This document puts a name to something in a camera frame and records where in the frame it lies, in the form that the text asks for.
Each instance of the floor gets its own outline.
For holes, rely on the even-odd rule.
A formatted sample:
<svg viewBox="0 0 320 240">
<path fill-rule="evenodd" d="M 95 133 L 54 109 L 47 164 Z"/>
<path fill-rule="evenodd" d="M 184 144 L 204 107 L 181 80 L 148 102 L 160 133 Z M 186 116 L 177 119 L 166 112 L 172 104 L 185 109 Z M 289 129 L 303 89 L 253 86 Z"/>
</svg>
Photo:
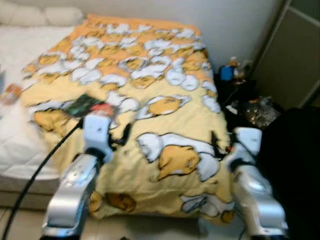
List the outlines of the floor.
<svg viewBox="0 0 320 240">
<path fill-rule="evenodd" d="M 2 236 L 10 210 L 0 208 L 0 236 Z M 44 213 L 20 210 L 12 225 L 8 240 L 38 240 Z M 81 240 L 238 240 L 244 228 L 237 216 L 228 226 L 204 225 L 201 233 L 197 219 L 181 219 L 151 216 L 113 216 L 103 220 L 89 218 L 86 221 Z"/>
</svg>

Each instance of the bed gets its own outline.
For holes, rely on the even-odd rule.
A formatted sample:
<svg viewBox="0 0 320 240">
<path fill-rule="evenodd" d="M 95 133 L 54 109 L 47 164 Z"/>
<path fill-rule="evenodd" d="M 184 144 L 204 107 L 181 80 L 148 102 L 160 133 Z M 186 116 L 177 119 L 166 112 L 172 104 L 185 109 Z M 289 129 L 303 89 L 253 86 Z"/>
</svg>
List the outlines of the bed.
<svg viewBox="0 0 320 240">
<path fill-rule="evenodd" d="M 33 35 L 29 30 L 22 31 Z M 133 127 L 127 144 L 100 171 L 91 214 L 202 215 L 229 223 L 234 203 L 220 158 L 229 138 L 200 31 L 177 22 L 97 15 L 88 15 L 73 31 L 46 31 L 41 29 L 41 37 L 48 45 L 60 41 L 30 48 L 19 66 L 23 76 L 13 76 L 24 77 L 24 91 L 0 121 L 2 182 L 10 178 L 19 185 L 17 179 L 28 179 L 81 117 L 77 109 L 73 115 L 67 110 L 94 99 L 94 107 L 109 103 L 118 109 L 110 126 L 115 138 L 126 124 Z M 14 37 L 14 28 L 8 32 Z M 12 53 L 7 47 L 6 57 Z M 17 74 L 16 60 L 1 61 Z M 215 150 L 212 132 L 218 138 Z M 31 193 L 52 193 L 60 173 L 83 150 L 82 134 L 77 130 L 66 141 Z"/>
</svg>

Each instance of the wall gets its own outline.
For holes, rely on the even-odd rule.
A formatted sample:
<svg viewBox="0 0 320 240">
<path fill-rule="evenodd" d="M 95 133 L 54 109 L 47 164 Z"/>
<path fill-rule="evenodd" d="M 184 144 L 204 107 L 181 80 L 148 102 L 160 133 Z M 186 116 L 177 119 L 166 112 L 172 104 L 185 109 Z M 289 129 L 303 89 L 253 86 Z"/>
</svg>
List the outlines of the wall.
<svg viewBox="0 0 320 240">
<path fill-rule="evenodd" d="M 37 6 L 76 6 L 85 13 L 193 24 L 203 32 L 211 62 L 253 59 L 281 0 L 11 0 Z"/>
<path fill-rule="evenodd" d="M 319 2 L 293 1 L 252 77 L 262 95 L 285 109 L 317 98 L 320 85 L 320 23 L 293 6 L 319 15 Z"/>
</svg>

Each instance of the black cloth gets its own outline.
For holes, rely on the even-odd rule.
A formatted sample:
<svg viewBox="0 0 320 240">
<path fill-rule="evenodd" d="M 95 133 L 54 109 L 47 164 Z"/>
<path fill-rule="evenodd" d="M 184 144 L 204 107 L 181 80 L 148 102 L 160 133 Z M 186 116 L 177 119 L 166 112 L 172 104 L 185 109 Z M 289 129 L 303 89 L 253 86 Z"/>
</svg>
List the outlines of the black cloth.
<svg viewBox="0 0 320 240">
<path fill-rule="evenodd" d="M 290 109 L 262 134 L 257 167 L 282 204 L 292 240 L 320 240 L 320 108 Z"/>
</svg>

